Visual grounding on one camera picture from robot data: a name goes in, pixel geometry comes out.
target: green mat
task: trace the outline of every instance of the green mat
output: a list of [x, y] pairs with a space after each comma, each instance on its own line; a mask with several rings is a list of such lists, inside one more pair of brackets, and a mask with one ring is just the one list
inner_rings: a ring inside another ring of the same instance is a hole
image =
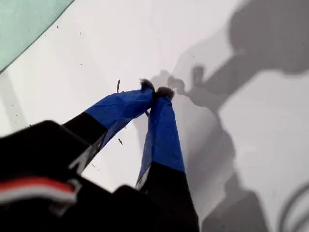
[[0, 71], [25, 51], [73, 0], [0, 0]]

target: debris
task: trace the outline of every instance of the debris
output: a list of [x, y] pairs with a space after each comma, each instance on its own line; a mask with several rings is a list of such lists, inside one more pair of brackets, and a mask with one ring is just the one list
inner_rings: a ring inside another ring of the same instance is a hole
[[118, 80], [118, 83], [117, 83], [117, 93], [119, 93], [119, 85], [120, 85], [120, 80]]

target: white floor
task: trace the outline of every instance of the white floor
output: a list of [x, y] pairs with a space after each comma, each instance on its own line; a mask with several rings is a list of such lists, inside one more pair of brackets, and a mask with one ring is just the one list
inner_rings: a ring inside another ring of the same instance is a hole
[[[169, 80], [202, 231], [309, 231], [306, 190], [286, 213], [309, 184], [308, 12], [303, 0], [76, 0], [1, 74], [0, 135], [63, 123], [118, 79], [121, 91]], [[146, 130], [142, 115], [84, 176], [134, 186]]]

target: red stripe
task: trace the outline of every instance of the red stripe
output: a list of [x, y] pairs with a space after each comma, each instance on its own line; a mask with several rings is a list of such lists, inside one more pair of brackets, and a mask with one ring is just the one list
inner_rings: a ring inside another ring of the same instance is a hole
[[37, 185], [49, 186], [69, 193], [74, 192], [73, 187], [47, 177], [22, 177], [5, 181], [0, 183], [0, 191], [21, 188], [21, 187], [30, 187], [30, 186], [32, 187]]

